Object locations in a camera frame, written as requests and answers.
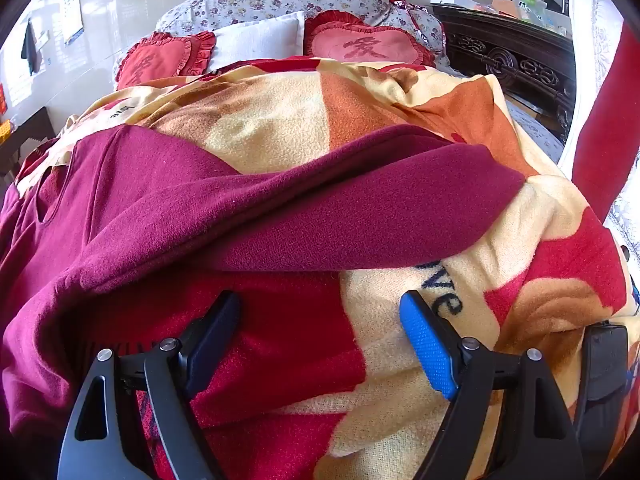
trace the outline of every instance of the colorful blanket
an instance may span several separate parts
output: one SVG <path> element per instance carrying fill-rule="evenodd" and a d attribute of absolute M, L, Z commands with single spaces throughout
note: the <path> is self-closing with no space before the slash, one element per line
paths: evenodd
<path fill-rule="evenodd" d="M 446 402 L 430 387 L 399 323 L 398 300 L 413 288 L 429 304 L 437 303 L 440 315 L 461 335 L 474 336 L 488 348 L 514 353 L 541 349 L 570 411 L 577 399 L 584 327 L 606 319 L 624 324 L 630 382 L 611 458 L 617 454 L 638 421 L 639 408 L 640 316 L 626 263 L 580 192 L 511 120 L 493 76 L 464 80 L 418 66 L 294 59 L 256 62 L 222 76 L 163 85 L 131 88 L 98 101 L 70 125 L 57 148 L 50 148 L 46 163 L 18 183 L 18 189 L 24 193 L 33 186 L 47 164 L 64 164 L 74 139 L 115 123 L 187 139 L 241 174 L 290 170 L 385 126 L 414 124 L 452 142 L 483 144 L 495 161 L 525 179 L 491 227 L 453 256 L 411 267 L 324 269 L 339 271 L 342 308 L 364 376 L 352 391 L 336 388 L 270 412 L 273 418 L 297 414 L 334 421 L 318 437 L 322 442 L 311 446 L 323 450 L 313 468 L 315 478 L 411 478 L 426 455 Z M 487 186 L 483 192 L 490 196 L 494 190 Z M 437 184 L 433 193 L 438 193 Z M 455 221 L 450 207 L 429 208 L 430 200 L 420 194 L 414 200 L 425 200 L 424 215 Z M 386 206 L 381 214 L 390 213 Z M 455 205 L 458 213 L 467 207 L 464 201 Z M 446 236 L 438 231 L 429 235 Z M 238 236 L 233 243 L 240 251 L 208 248 L 192 255 L 190 265 L 263 270 L 260 229 Z M 394 252 L 393 247 L 370 250 Z M 319 266 L 281 261 L 278 268 Z M 325 373 L 337 372 L 326 368 Z M 469 479 L 484 471 L 499 411 L 496 400 Z M 258 460 L 255 468 L 265 464 Z M 279 478 L 301 476 L 298 471 Z"/>

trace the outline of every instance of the silver bolt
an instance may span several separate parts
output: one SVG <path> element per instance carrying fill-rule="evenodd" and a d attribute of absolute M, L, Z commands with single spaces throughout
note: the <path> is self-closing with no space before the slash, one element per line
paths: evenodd
<path fill-rule="evenodd" d="M 467 350 L 478 350 L 480 348 L 480 342 L 475 337 L 463 337 L 462 346 Z"/>
<path fill-rule="evenodd" d="M 108 361 L 111 359 L 113 352 L 110 348 L 103 348 L 98 352 L 98 361 Z"/>
<path fill-rule="evenodd" d="M 537 348 L 529 348 L 529 350 L 527 350 L 527 357 L 532 361 L 540 361 L 540 359 L 542 359 L 542 352 Z"/>
<path fill-rule="evenodd" d="M 178 340 L 175 337 L 168 337 L 167 339 L 162 339 L 160 342 L 160 349 L 169 352 L 178 346 Z"/>

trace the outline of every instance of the blue gripper pad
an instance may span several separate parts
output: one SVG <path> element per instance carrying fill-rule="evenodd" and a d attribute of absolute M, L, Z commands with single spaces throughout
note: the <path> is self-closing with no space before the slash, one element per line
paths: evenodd
<path fill-rule="evenodd" d="M 400 298 L 400 323 L 411 346 L 414 347 L 431 387 L 441 392 L 447 400 L 453 400 L 458 391 L 458 384 L 453 375 L 452 357 L 438 337 L 437 328 L 430 325 L 409 292 Z"/>

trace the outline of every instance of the pillow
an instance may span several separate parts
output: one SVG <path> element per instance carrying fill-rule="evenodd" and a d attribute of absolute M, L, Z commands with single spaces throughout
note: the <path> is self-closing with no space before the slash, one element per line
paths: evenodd
<path fill-rule="evenodd" d="M 285 59 L 301 56 L 305 13 L 292 12 L 260 22 L 235 23 L 216 30 L 216 46 L 207 70 L 249 59 Z"/>
<path fill-rule="evenodd" d="M 212 32 L 174 38 L 166 32 L 154 32 L 127 52 L 122 60 L 116 82 L 118 90 L 177 75 L 200 75 L 216 44 Z"/>
<path fill-rule="evenodd" d="M 331 10 L 307 22 L 305 54 L 338 61 L 393 61 L 435 67 L 434 55 L 405 30 L 368 27 L 348 12 Z"/>

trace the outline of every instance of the floral headboard cover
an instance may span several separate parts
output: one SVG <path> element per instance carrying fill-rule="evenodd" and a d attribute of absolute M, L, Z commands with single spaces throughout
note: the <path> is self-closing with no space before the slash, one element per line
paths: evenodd
<path fill-rule="evenodd" d="M 367 25 L 399 27 L 436 55 L 436 65 L 449 65 L 444 54 L 442 27 L 439 20 L 425 10 L 412 10 L 424 38 L 415 29 L 407 11 L 389 0 L 187 0 L 169 10 L 156 25 L 156 30 L 174 36 L 216 30 L 238 22 L 274 18 L 297 10 L 304 10 L 312 18 L 324 10 L 343 10 L 360 17 Z"/>

